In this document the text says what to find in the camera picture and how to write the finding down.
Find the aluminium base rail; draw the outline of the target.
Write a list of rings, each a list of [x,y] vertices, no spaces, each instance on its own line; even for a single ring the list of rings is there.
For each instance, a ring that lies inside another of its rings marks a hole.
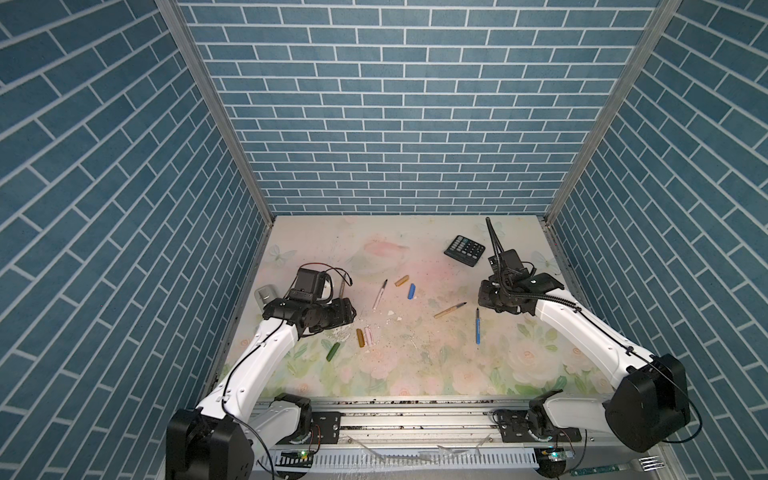
[[[257,472],[279,479],[514,478],[679,479],[673,455],[643,453],[612,434],[558,429],[532,436],[523,401],[384,398],[325,399],[312,403],[310,433],[282,440],[258,460]],[[573,469],[659,456],[666,467],[573,477]]]

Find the pink pen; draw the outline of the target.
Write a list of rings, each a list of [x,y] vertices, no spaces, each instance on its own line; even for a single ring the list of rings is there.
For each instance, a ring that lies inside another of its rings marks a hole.
[[[386,290],[387,284],[388,284],[388,279],[385,279],[384,282],[382,283],[378,293],[377,293],[377,296],[376,296],[375,300],[374,300],[373,307],[372,307],[372,309],[374,311],[376,311],[378,309],[379,305],[380,305],[380,302],[381,302],[382,297],[384,295],[384,292]]]

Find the blue pen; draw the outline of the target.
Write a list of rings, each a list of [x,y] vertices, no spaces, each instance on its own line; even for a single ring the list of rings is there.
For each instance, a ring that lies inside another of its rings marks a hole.
[[[475,337],[475,344],[476,345],[480,345],[480,343],[481,343],[481,315],[480,315],[480,309],[479,308],[476,308],[476,310],[475,310],[474,337]]]

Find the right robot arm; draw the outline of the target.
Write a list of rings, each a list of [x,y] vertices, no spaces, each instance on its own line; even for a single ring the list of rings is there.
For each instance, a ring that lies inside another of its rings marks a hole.
[[[484,280],[478,303],[498,313],[535,316],[577,347],[609,381],[609,396],[573,396],[554,389],[530,400],[526,420],[532,436],[545,438],[568,428],[606,432],[629,449],[644,452],[689,424],[695,410],[683,364],[622,336],[551,275],[510,285]]]

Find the grey stapler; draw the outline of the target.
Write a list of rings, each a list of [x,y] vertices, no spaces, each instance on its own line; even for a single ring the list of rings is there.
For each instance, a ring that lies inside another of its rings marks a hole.
[[[265,307],[277,297],[278,294],[275,286],[271,284],[258,287],[254,290],[254,298],[260,311],[264,311]]]

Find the metal fork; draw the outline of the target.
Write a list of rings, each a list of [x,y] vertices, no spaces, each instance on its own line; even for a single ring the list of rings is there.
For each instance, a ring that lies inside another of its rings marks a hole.
[[[570,475],[573,477],[615,473],[622,471],[635,471],[647,473],[660,470],[666,467],[666,463],[659,456],[648,456],[632,459],[625,463],[602,465],[596,467],[585,467],[573,469]]]

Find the black calculator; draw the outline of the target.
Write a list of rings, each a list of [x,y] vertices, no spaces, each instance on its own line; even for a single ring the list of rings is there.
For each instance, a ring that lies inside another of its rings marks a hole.
[[[463,265],[474,267],[485,250],[484,245],[465,236],[457,235],[446,247],[444,254]]]

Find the green pen cap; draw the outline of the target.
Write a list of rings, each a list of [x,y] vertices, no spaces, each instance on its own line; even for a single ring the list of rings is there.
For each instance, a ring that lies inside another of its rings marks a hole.
[[[341,343],[340,342],[335,342],[332,345],[331,349],[329,350],[329,352],[326,355],[326,361],[327,362],[331,362],[332,361],[332,359],[337,354],[337,352],[340,349],[340,347],[341,347]]]

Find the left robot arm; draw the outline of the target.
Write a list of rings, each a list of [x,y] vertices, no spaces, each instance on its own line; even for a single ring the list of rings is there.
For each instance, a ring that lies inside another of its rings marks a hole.
[[[275,299],[264,307],[263,317],[252,344],[219,385],[169,421],[167,479],[247,479],[278,442],[309,434],[311,401],[304,397],[282,394],[256,425],[249,419],[279,363],[300,339],[352,323],[356,310],[348,298]]]

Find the pink pen cap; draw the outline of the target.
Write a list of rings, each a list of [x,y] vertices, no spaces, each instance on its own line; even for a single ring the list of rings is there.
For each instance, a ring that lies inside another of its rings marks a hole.
[[[373,336],[372,336],[372,332],[370,330],[370,327],[366,326],[363,329],[363,331],[364,331],[364,335],[365,335],[365,339],[366,339],[367,345],[373,346],[374,345],[374,340],[373,340]]]

